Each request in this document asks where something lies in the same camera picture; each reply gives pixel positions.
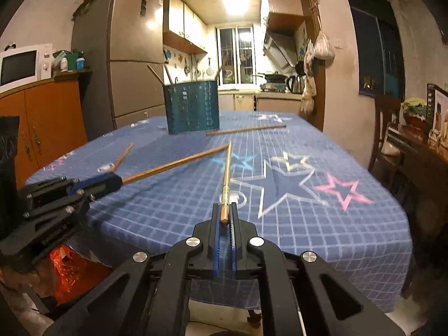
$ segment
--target refrigerator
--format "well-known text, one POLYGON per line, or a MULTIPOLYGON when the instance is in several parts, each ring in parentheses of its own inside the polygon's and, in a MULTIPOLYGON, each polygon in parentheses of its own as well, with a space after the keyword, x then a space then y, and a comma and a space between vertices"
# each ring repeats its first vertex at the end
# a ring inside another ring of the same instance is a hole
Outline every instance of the refrigerator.
POLYGON ((93 0, 74 19, 72 50, 93 72, 81 91, 87 138, 152 116, 165 116, 163 0, 93 0))

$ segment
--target black bag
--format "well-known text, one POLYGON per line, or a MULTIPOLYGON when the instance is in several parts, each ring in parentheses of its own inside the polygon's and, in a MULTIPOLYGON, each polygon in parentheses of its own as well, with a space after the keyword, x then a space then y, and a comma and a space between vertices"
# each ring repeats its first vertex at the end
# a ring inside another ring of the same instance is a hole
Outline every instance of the black bag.
POLYGON ((19 134, 18 116, 0 116, 0 239, 15 227, 17 198, 14 159, 19 134))

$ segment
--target yellow star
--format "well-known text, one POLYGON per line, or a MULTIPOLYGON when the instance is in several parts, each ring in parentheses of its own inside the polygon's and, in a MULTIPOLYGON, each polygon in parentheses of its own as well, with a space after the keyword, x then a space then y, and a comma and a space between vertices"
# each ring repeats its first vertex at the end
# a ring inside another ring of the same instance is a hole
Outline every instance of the yellow star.
POLYGON ((292 169, 314 169, 309 163, 307 163, 307 160, 310 158, 309 155, 292 155, 287 152, 283 152, 283 157, 271 157, 271 161, 280 162, 283 163, 286 166, 286 170, 290 172, 292 169), (290 164, 289 160, 291 159, 297 159, 300 160, 299 163, 290 164))

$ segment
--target light switch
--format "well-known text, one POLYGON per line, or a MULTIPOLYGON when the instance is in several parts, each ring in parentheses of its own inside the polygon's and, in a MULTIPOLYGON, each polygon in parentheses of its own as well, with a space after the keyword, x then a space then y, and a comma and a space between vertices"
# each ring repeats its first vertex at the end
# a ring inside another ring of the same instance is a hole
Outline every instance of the light switch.
POLYGON ((343 48, 342 39, 340 39, 340 38, 334 38, 334 39, 333 39, 333 46, 334 46, 336 49, 342 49, 342 48, 343 48))

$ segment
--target ceiling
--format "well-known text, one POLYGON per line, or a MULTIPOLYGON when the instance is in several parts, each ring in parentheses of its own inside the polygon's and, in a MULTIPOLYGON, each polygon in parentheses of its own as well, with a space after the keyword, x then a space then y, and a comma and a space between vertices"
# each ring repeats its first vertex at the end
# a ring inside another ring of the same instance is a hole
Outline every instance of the ceiling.
POLYGON ((223 0, 182 0, 206 25, 238 21, 259 21, 261 0, 249 0, 249 8, 244 15, 229 16, 223 0))

